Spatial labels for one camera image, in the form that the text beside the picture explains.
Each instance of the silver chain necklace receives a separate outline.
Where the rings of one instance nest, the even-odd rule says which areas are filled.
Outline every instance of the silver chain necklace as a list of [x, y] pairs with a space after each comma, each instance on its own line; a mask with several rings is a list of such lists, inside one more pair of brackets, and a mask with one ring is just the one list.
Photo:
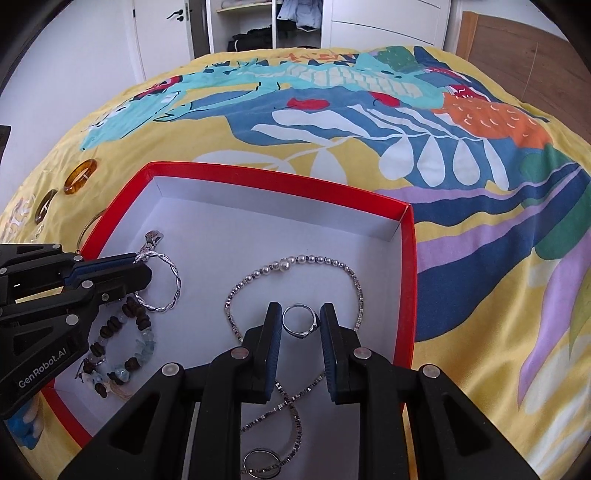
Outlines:
[[[236, 322], [234, 321], [234, 317], [232, 316], [232, 313], [230, 312], [230, 307], [232, 306], [232, 300], [236, 296], [236, 294], [241, 289], [246, 287], [246, 285], [253, 282], [257, 278], [261, 278], [263, 275], [270, 275], [273, 272], [279, 272], [279, 273], [287, 272], [291, 269], [291, 267], [293, 265], [299, 265], [299, 264], [301, 265], [301, 264], [305, 264], [305, 263], [318, 264], [318, 265], [322, 264], [322, 265], [329, 265], [332, 267], [341, 268], [351, 277], [351, 280], [353, 280], [353, 284], [355, 285], [355, 288], [357, 291], [357, 302], [358, 302], [357, 320], [355, 322], [355, 326], [353, 327], [353, 330], [355, 332], [357, 332], [359, 330], [359, 327], [361, 326], [361, 322], [363, 321], [363, 291], [361, 290], [361, 284], [359, 283], [359, 279], [355, 275], [355, 272], [353, 272], [353, 270], [351, 270], [349, 268], [349, 266], [344, 264], [343, 262], [340, 262], [338, 260], [333, 260], [329, 257], [322, 257], [322, 256], [316, 256], [316, 255], [298, 255], [297, 257], [282, 258], [278, 262], [272, 262], [268, 265], [265, 265], [264, 267], [259, 268], [258, 270], [255, 270], [250, 275], [247, 275], [242, 281], [237, 283], [237, 285], [229, 293], [229, 295], [226, 299], [225, 306], [224, 306], [224, 311], [226, 313], [226, 317], [228, 318], [228, 322], [230, 323], [230, 327], [232, 328], [234, 335], [236, 335], [236, 338], [238, 338], [238, 341], [240, 343], [242, 343], [242, 341], [244, 340], [244, 337], [242, 336], [240, 330], [238, 329], [238, 325], [236, 325]], [[296, 440], [294, 442], [294, 446], [292, 447], [291, 452], [283, 460], [281, 460], [271, 466], [265, 467], [265, 468], [260, 468], [260, 469], [243, 468], [241, 470], [241, 473], [248, 473], [251, 476], [254, 476], [254, 474], [258, 474], [258, 473], [269, 473], [273, 470], [280, 469], [282, 466], [284, 466], [286, 463], [288, 463], [293, 457], [295, 457], [295, 455], [298, 452], [298, 450], [300, 449], [300, 445], [301, 445], [302, 428], [301, 428], [300, 415], [298, 414], [298, 411], [295, 408], [294, 403], [297, 400], [299, 400], [301, 397], [306, 395], [307, 393], [311, 392], [312, 389], [316, 385], [318, 385], [322, 381], [323, 378], [324, 378], [324, 372], [321, 372], [310, 385], [308, 385], [304, 390], [300, 391], [297, 395], [294, 395], [293, 397], [290, 397], [285, 392], [285, 390], [283, 389], [281, 384], [277, 380], [275, 380], [275, 387], [277, 388], [277, 391], [281, 394], [281, 396], [283, 398], [283, 402], [281, 402], [279, 405], [274, 407], [272, 410], [269, 410], [268, 412], [264, 413], [263, 415], [261, 415], [257, 419], [247, 423], [246, 425], [244, 425], [241, 428], [241, 430], [242, 430], [242, 432], [250, 430], [256, 424], [267, 419], [268, 417], [270, 417], [274, 413], [282, 410], [285, 407], [288, 407], [291, 417], [293, 419], [293, 422], [295, 424], [295, 439]]]

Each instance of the colorful bedding pattern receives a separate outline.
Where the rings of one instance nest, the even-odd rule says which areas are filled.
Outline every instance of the colorful bedding pattern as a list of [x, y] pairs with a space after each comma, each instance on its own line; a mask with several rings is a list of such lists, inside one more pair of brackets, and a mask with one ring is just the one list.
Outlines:
[[[1, 242], [77, 237], [147, 162], [267, 168], [413, 204], [414, 366], [440, 365], [544, 480], [589, 438], [591, 148], [469, 63], [421, 47], [202, 57], [76, 125], [0, 217]], [[98, 167], [37, 203], [81, 162]], [[79, 447], [52, 415], [27, 458], [54, 479]]]

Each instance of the amber ring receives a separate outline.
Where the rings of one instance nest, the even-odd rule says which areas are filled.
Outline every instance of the amber ring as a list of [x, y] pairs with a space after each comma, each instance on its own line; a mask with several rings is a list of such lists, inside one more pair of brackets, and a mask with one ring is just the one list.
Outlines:
[[90, 176], [96, 171], [97, 163], [94, 158], [85, 160], [78, 165], [66, 179], [64, 183], [64, 193], [72, 195], [80, 190], [88, 181]]
[[57, 190], [53, 189], [47, 192], [47, 194], [41, 200], [39, 207], [37, 207], [37, 211], [35, 212], [35, 223], [39, 225], [47, 215], [47, 211], [49, 210], [49, 204], [53, 200], [53, 197], [56, 196]]

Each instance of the silver ring band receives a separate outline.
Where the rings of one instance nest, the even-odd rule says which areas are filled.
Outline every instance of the silver ring band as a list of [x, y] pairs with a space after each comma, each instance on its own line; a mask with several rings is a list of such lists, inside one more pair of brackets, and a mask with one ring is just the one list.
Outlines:
[[[287, 314], [287, 312], [289, 312], [290, 309], [295, 309], [298, 307], [301, 309], [308, 310], [308, 312], [310, 312], [310, 315], [312, 315], [312, 325], [305, 332], [294, 332], [285, 324], [285, 315]], [[283, 329], [287, 333], [289, 333], [291, 336], [302, 339], [306, 338], [309, 334], [313, 333], [318, 328], [319, 318], [316, 312], [312, 310], [310, 307], [308, 307], [308, 305], [304, 305], [303, 303], [294, 303], [293, 305], [287, 307], [283, 312], [283, 315], [281, 316], [281, 323], [283, 324]]]
[[277, 475], [279, 475], [281, 473], [281, 465], [276, 468], [269, 468], [268, 475], [265, 475], [265, 476], [257, 476], [256, 472], [260, 472], [258, 475], [263, 475], [261, 470], [266, 471], [267, 468], [253, 469], [253, 468], [246, 467], [246, 459], [248, 457], [250, 457], [253, 453], [259, 453], [259, 452], [260, 453], [268, 453], [269, 455], [271, 455], [274, 459], [274, 462], [273, 462], [274, 464], [277, 464], [278, 462], [281, 461], [281, 459], [279, 458], [279, 455], [277, 455], [273, 450], [269, 450], [266, 448], [255, 448], [254, 450], [251, 450], [250, 452], [248, 452], [246, 454], [246, 456], [244, 457], [244, 460], [242, 461], [243, 470], [241, 473], [248, 473], [248, 475], [250, 475], [251, 477], [258, 478], [259, 480], [267, 480], [270, 478], [275, 478]]

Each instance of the jewelry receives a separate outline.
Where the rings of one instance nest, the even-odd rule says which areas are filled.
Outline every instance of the jewelry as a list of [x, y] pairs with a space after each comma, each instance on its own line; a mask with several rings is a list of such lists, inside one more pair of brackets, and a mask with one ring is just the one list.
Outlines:
[[137, 302], [142, 305], [143, 307], [145, 307], [147, 310], [151, 311], [151, 312], [166, 312], [168, 310], [170, 310], [171, 308], [173, 308], [178, 301], [178, 298], [181, 296], [181, 277], [178, 275], [178, 269], [177, 266], [173, 263], [172, 260], [169, 259], [169, 257], [167, 257], [164, 254], [159, 254], [158, 252], [155, 252], [153, 250], [146, 250], [142, 253], [139, 253], [134, 260], [134, 263], [140, 262], [142, 260], [146, 261], [149, 257], [157, 257], [160, 260], [162, 260], [163, 262], [167, 263], [168, 266], [170, 267], [170, 270], [173, 272], [174, 277], [176, 279], [176, 283], [177, 283], [177, 290], [174, 292], [174, 296], [173, 299], [168, 303], [168, 305], [164, 306], [164, 307], [152, 307], [152, 305], [150, 305], [149, 303], [146, 303], [144, 301], [144, 299], [142, 297], [140, 297], [136, 292], [133, 293], [135, 299], [137, 300]]
[[53, 200], [53, 197], [56, 196], [57, 190], [53, 189], [46, 193], [46, 195], [41, 199], [41, 203], [37, 210], [35, 211], [35, 223], [39, 225], [47, 215], [47, 211], [49, 210], [49, 204]]
[[[285, 314], [287, 312], [289, 312], [291, 309], [295, 309], [295, 308], [306, 309], [312, 315], [312, 326], [310, 326], [310, 328], [308, 330], [306, 330], [305, 332], [294, 332], [285, 324]], [[318, 315], [316, 314], [316, 312], [314, 310], [312, 310], [310, 307], [308, 307], [308, 305], [304, 305], [303, 303], [294, 303], [290, 307], [287, 307], [285, 309], [285, 311], [283, 312], [283, 315], [281, 315], [281, 323], [283, 324], [283, 329], [287, 333], [289, 333], [291, 336], [294, 336], [295, 338], [300, 338], [300, 339], [304, 339], [309, 334], [314, 333], [314, 331], [316, 331], [316, 329], [318, 328], [319, 321], [320, 321], [320, 319], [318, 318]]]
[[[224, 306], [224, 311], [226, 313], [226, 318], [228, 319], [228, 322], [230, 323], [230, 327], [232, 328], [234, 335], [236, 336], [236, 338], [238, 338], [238, 341], [240, 343], [242, 343], [242, 341], [244, 340], [244, 337], [240, 333], [240, 330], [238, 329], [238, 325], [236, 325], [236, 322], [234, 321], [234, 317], [230, 311], [230, 308], [232, 306], [232, 300], [236, 296], [236, 294], [241, 289], [246, 287], [246, 285], [253, 282], [257, 278], [261, 278], [263, 275], [270, 275], [273, 272], [280, 272], [280, 273], [287, 272], [293, 267], [293, 265], [301, 265], [301, 264], [306, 264], [306, 263], [318, 264], [318, 265], [320, 265], [320, 264], [331, 265], [332, 267], [341, 268], [342, 270], [345, 271], [345, 273], [347, 275], [349, 275], [351, 277], [351, 280], [353, 280], [353, 284], [355, 285], [355, 289], [357, 291], [357, 302], [358, 302], [357, 320], [355, 322], [355, 326], [353, 327], [353, 331], [357, 332], [359, 330], [359, 327], [361, 326], [361, 323], [363, 322], [363, 302], [364, 302], [364, 300], [363, 300], [363, 291], [361, 290], [361, 284], [359, 283], [359, 279], [355, 275], [355, 272], [353, 272], [353, 270], [351, 268], [349, 268], [349, 266], [346, 265], [345, 263], [340, 262], [338, 260], [334, 260], [329, 257], [316, 256], [316, 255], [298, 255], [297, 257], [282, 258], [278, 262], [272, 262], [268, 265], [264, 265], [263, 267], [259, 268], [258, 270], [255, 270], [252, 274], [247, 275], [242, 281], [237, 283], [237, 285], [228, 294], [228, 297], [226, 299], [226, 303]], [[301, 397], [306, 395], [307, 393], [311, 392], [312, 389], [316, 385], [318, 385], [322, 381], [323, 378], [324, 378], [324, 372], [321, 372], [310, 385], [308, 385], [304, 390], [300, 391], [297, 395], [294, 395], [293, 397], [290, 397], [283, 390], [283, 387], [281, 386], [281, 384], [277, 380], [275, 380], [275, 387], [277, 388], [278, 392], [281, 394], [281, 396], [283, 398], [283, 402], [280, 403], [279, 405], [277, 405], [276, 407], [274, 407], [272, 410], [266, 412], [265, 414], [261, 415], [257, 419], [253, 420], [252, 422], [244, 425], [241, 428], [241, 431], [245, 432], [245, 431], [251, 429], [257, 423], [262, 422], [263, 420], [265, 420], [269, 416], [282, 410], [284, 407], [288, 407], [290, 409], [290, 413], [291, 413], [291, 416], [292, 416], [294, 424], [295, 424], [295, 439], [296, 440], [294, 442], [294, 446], [292, 447], [291, 452], [280, 462], [277, 462], [274, 465], [271, 465], [266, 468], [259, 468], [259, 469], [246, 469], [245, 468], [241, 471], [241, 473], [248, 473], [248, 474], [250, 474], [250, 476], [254, 476], [253, 473], [271, 472], [273, 470], [281, 468], [283, 465], [285, 465], [287, 462], [289, 462], [293, 457], [295, 457], [297, 451], [300, 449], [302, 430], [301, 430], [300, 416], [295, 408], [294, 403], [297, 400], [299, 400]]]
[[[248, 452], [246, 454], [246, 456], [244, 457], [244, 460], [242, 461], [242, 466], [244, 468], [244, 470], [248, 470], [248, 467], [246, 466], [246, 460], [248, 459], [248, 457], [250, 457], [253, 453], [266, 453], [268, 455], [271, 455], [274, 459], [275, 462], [280, 462], [281, 459], [279, 458], [279, 455], [277, 455], [273, 450], [269, 450], [266, 448], [255, 448], [252, 449], [250, 452]], [[258, 478], [258, 479], [270, 479], [270, 478], [275, 478], [277, 475], [279, 475], [281, 473], [281, 467], [279, 467], [278, 469], [276, 469], [276, 472], [271, 472], [269, 475], [267, 476], [261, 476], [261, 474], [256, 475], [256, 474], [250, 474], [251, 476], [253, 476], [254, 478]]]
[[[92, 385], [96, 392], [103, 398], [105, 398], [110, 391], [113, 391], [123, 400], [129, 400], [129, 398], [131, 398], [130, 395], [125, 394], [119, 390], [118, 387], [129, 381], [131, 372], [139, 370], [140, 367], [150, 360], [156, 346], [154, 333], [151, 328], [152, 323], [150, 322], [150, 317], [146, 314], [146, 309], [152, 312], [166, 312], [175, 306], [180, 297], [181, 278], [178, 275], [176, 265], [174, 265], [168, 256], [153, 250], [163, 237], [164, 235], [157, 230], [152, 230], [146, 233], [146, 243], [140, 249], [139, 254], [136, 255], [134, 263], [140, 261], [146, 262], [150, 257], [157, 257], [166, 262], [176, 278], [177, 290], [172, 301], [165, 307], [152, 307], [152, 305], [146, 304], [136, 292], [133, 293], [135, 299], [133, 297], [127, 297], [125, 303], [121, 306], [122, 313], [117, 317], [112, 316], [106, 322], [106, 325], [101, 327], [97, 341], [90, 346], [90, 355], [83, 360], [78, 372], [76, 372], [76, 378], [80, 377], [83, 382]], [[143, 341], [136, 340], [137, 351], [135, 355], [130, 357], [123, 365], [115, 365], [113, 371], [106, 374], [109, 378], [109, 380], [106, 380], [105, 377], [97, 371], [97, 367], [106, 361], [105, 346], [109, 338], [121, 330], [123, 324], [127, 322], [127, 318], [133, 317], [136, 317], [135, 323], [137, 324], [138, 330], [141, 332]]]
[[64, 182], [64, 193], [66, 195], [72, 195], [80, 190], [95, 172], [96, 167], [97, 163], [94, 158], [85, 160], [78, 165], [72, 170], [72, 173], [68, 175], [68, 178]]
[[[92, 388], [103, 398], [106, 398], [110, 391], [115, 394], [119, 392], [113, 388], [127, 383], [131, 373], [143, 367], [152, 357], [156, 342], [154, 341], [154, 332], [150, 317], [146, 315], [145, 308], [137, 303], [132, 297], [127, 297], [121, 307], [121, 312], [117, 317], [112, 316], [106, 324], [100, 328], [99, 336], [95, 343], [90, 346], [90, 354], [82, 361], [76, 377], [80, 377], [83, 383], [92, 386]], [[109, 339], [118, 333], [128, 318], [136, 317], [136, 325], [141, 332], [142, 340], [136, 340], [137, 351], [123, 365], [115, 365], [113, 371], [106, 374], [106, 379], [97, 367], [106, 362], [106, 346]]]
[[82, 243], [82, 239], [84, 238], [85, 233], [88, 231], [88, 229], [92, 226], [93, 223], [95, 223], [100, 217], [103, 216], [103, 213], [105, 213], [106, 211], [107, 211], [107, 209], [101, 210], [93, 218], [91, 218], [90, 222], [88, 222], [85, 225], [85, 227], [82, 229], [82, 232], [80, 233], [80, 236], [78, 237], [78, 241], [76, 242], [76, 253], [77, 254], [80, 253], [80, 244]]

